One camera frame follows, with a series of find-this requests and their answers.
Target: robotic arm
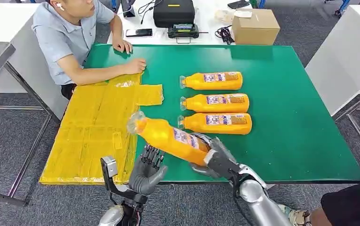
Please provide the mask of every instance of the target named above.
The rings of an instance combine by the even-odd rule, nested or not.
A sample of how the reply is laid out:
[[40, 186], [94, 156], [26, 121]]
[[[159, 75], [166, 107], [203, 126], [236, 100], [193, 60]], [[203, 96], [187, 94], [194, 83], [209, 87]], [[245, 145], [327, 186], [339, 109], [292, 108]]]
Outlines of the robotic arm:
[[[291, 226], [291, 223], [277, 204], [267, 194], [266, 183], [248, 166], [237, 163], [223, 143], [218, 139], [194, 133], [203, 139], [210, 151], [204, 162], [206, 167], [192, 165], [194, 171], [211, 177], [224, 177], [233, 186], [234, 201], [250, 225], [251, 221], [240, 208], [237, 198], [241, 197], [257, 226]], [[138, 158], [131, 173], [129, 186], [118, 186], [113, 183], [112, 176], [117, 174], [115, 160], [108, 156], [101, 158], [106, 188], [112, 193], [124, 197], [121, 205], [110, 208], [100, 220], [100, 226], [138, 226], [141, 222], [143, 205], [147, 195], [154, 191], [155, 185], [164, 177], [167, 168], [160, 167], [163, 156], [159, 149], [147, 145]]]
[[277, 204], [267, 194], [266, 183], [250, 167], [236, 163], [234, 157], [218, 139], [204, 136], [211, 150], [204, 158], [207, 168], [226, 178], [233, 186], [234, 201], [243, 217], [253, 225], [240, 208], [237, 197], [246, 201], [248, 208], [258, 226], [291, 226], [290, 221]]

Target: black case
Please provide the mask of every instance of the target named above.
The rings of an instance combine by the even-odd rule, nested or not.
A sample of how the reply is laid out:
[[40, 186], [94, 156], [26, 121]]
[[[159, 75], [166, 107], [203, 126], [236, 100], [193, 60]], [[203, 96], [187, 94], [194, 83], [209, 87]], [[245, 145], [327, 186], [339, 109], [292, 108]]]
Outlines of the black case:
[[192, 0], [155, 0], [154, 22], [157, 27], [173, 24], [193, 24], [195, 17]]

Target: gray carpet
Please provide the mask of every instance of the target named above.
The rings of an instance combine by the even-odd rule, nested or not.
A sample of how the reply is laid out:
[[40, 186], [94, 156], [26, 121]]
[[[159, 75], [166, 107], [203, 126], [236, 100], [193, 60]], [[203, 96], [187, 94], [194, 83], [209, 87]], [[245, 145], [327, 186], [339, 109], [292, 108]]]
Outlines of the gray carpet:
[[[306, 65], [337, 22], [332, 14], [340, 4], [340, 0], [328, 4], [321, 0], [268, 0], [266, 8], [274, 11], [281, 27], [276, 44], [293, 46]], [[97, 41], [106, 42], [108, 27], [99, 24], [97, 29]], [[0, 105], [32, 104], [35, 103], [26, 94], [0, 94]], [[360, 112], [355, 115], [360, 123]], [[10, 189], [44, 118], [41, 112], [0, 110], [0, 192], [7, 193]], [[338, 127], [360, 165], [360, 138], [347, 119], [341, 120]], [[0, 226], [91, 226], [98, 223], [111, 205], [102, 186], [38, 184], [57, 129], [54, 122], [48, 126], [17, 192], [16, 197], [28, 199], [29, 206], [19, 208], [0, 203]], [[276, 185], [269, 194], [279, 203], [313, 210], [319, 206], [321, 195], [347, 186]], [[142, 225], [246, 225], [230, 191], [228, 185], [159, 186], [148, 200]]]

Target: black shorts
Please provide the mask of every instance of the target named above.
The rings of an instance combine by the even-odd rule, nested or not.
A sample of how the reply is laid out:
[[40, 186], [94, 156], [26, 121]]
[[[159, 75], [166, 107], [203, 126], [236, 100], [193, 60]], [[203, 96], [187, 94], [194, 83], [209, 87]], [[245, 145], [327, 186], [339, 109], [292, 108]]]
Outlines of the black shorts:
[[66, 84], [61, 86], [61, 93], [64, 97], [66, 97], [68, 100], [72, 97], [73, 90], [76, 87], [76, 84]]
[[360, 226], [360, 184], [324, 194], [321, 206], [332, 226]]

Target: brown cardboard box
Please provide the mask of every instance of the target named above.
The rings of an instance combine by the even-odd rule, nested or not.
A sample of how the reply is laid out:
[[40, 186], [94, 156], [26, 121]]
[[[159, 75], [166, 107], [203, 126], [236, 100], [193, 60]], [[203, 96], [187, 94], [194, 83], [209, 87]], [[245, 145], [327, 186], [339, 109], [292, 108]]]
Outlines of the brown cardboard box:
[[252, 17], [234, 16], [233, 33], [237, 45], [273, 45], [280, 26], [270, 9], [246, 9]]

